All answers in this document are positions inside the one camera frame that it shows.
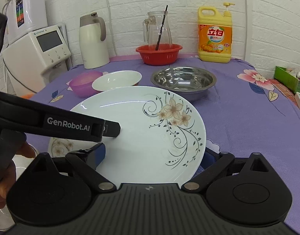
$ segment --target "gray lid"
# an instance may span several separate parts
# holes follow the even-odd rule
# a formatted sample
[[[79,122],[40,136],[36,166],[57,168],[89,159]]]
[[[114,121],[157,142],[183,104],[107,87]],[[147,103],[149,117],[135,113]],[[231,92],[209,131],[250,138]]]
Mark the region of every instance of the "gray lid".
[[[104,41],[106,38],[105,22],[103,18],[98,17],[98,14],[96,12],[92,12],[91,14],[80,17],[79,27],[96,24],[96,23],[100,24],[100,28],[101,28],[100,40]]]

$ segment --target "glass pitcher handle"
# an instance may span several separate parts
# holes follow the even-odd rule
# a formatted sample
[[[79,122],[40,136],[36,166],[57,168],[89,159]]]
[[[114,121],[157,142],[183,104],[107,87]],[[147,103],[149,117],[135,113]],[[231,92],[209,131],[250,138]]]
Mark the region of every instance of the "glass pitcher handle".
[[[143,41],[149,42],[149,19],[143,21]]]

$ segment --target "yellow bottle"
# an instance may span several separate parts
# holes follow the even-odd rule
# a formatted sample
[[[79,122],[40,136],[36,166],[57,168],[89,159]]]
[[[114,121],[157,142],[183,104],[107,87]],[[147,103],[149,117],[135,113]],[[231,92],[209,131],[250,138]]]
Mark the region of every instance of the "yellow bottle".
[[[202,6],[198,9],[198,54],[202,61],[229,62],[232,47],[232,15],[226,6],[223,16],[215,7]],[[213,11],[214,15],[204,15],[202,11]]]

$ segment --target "table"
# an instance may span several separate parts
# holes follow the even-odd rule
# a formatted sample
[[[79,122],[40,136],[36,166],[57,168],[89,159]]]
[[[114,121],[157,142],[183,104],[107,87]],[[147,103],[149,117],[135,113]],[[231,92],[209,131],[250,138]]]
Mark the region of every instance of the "table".
[[[231,152],[236,157],[263,153],[292,193],[293,203],[286,223],[300,233],[300,110],[277,89],[271,88],[268,81],[249,71],[254,68],[242,60],[234,59],[225,64],[202,62],[192,57],[178,59],[173,66],[196,66],[215,74],[215,87],[192,102],[205,123],[207,146]],[[111,62],[95,70],[136,70],[143,76],[140,85],[153,86],[151,74],[162,68],[145,65],[142,60],[129,60]],[[68,90],[66,83],[84,71],[82,65],[73,68],[32,100],[70,110],[84,99]],[[27,141],[40,152],[47,151],[49,137],[27,135]]]

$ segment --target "green box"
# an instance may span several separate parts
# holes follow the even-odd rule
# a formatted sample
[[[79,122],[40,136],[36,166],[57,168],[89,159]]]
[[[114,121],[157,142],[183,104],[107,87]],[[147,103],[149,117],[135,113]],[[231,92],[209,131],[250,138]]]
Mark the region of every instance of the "green box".
[[[286,68],[284,67],[275,67],[274,78],[281,82],[284,86],[289,88],[295,94],[300,92],[300,80],[290,75]]]

